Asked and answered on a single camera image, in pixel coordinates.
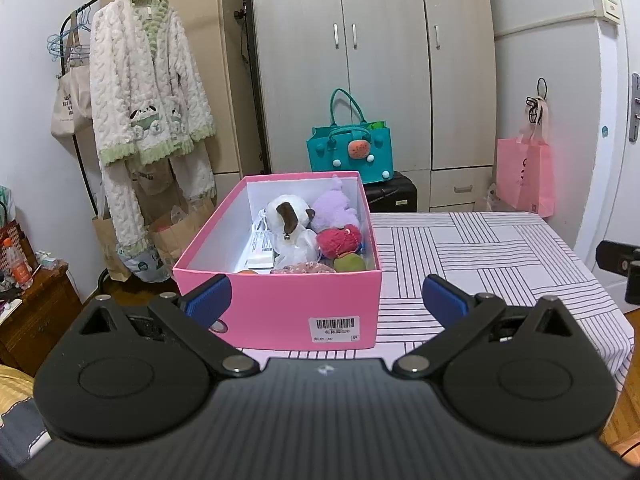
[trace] purple plush toy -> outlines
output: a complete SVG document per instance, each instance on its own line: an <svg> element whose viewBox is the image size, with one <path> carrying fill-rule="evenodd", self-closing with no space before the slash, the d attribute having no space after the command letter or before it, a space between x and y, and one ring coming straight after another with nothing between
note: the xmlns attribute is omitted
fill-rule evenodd
<svg viewBox="0 0 640 480"><path fill-rule="evenodd" d="M312 208L316 216L311 221L311 228L318 234L325 229L342 228L348 224L360 228L357 212L349 208L349 199L342 192L342 181L336 175L332 178L332 188L322 193Z"/></svg>

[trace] teal felt bag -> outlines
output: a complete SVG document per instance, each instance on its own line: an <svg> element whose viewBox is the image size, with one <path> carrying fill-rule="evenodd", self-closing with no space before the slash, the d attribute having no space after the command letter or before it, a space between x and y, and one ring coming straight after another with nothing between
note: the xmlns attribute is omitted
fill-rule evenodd
<svg viewBox="0 0 640 480"><path fill-rule="evenodd" d="M334 99L345 94L360 115L360 124L338 126ZM331 95L331 125L313 128L306 142L312 171L358 171L363 184L389 180L394 176L391 131L384 121L367 123L362 110L349 93L337 88Z"/></svg>

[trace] pink box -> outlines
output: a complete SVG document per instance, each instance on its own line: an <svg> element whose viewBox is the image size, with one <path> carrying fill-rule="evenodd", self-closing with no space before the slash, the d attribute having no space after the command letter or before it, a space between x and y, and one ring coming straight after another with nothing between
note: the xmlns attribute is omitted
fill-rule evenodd
<svg viewBox="0 0 640 480"><path fill-rule="evenodd" d="M334 174L342 179L342 191L358 211L363 257L369 270L336 274L236 274L258 211L281 194L299 195L311 205L331 189ZM291 173L242 179L174 267L182 294L220 273L229 277L232 286L231 306L220 317L228 332L220 337L236 348L293 351L372 348L378 328L382 271L360 174ZM316 320L331 318L359 320L359 340L314 342L319 327Z"/></svg>

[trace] pink paper bag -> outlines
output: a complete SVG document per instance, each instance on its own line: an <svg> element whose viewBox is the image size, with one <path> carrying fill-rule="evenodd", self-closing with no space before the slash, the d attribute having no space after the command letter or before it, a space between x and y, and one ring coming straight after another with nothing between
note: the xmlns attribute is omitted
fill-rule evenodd
<svg viewBox="0 0 640 480"><path fill-rule="evenodd" d="M528 124L517 138L498 139L496 193L517 210L546 218L556 206L554 168L547 143L549 114L545 100L535 100L538 113L542 114L540 120Z"/></svg>

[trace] red plush toy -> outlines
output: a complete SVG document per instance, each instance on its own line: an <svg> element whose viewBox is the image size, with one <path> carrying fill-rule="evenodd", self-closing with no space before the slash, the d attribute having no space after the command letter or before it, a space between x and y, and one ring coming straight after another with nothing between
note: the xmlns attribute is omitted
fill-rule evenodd
<svg viewBox="0 0 640 480"><path fill-rule="evenodd" d="M362 234L355 225L343 229L325 229L318 235L318 245L325 258L335 260L338 256L354 253L362 241Z"/></svg>

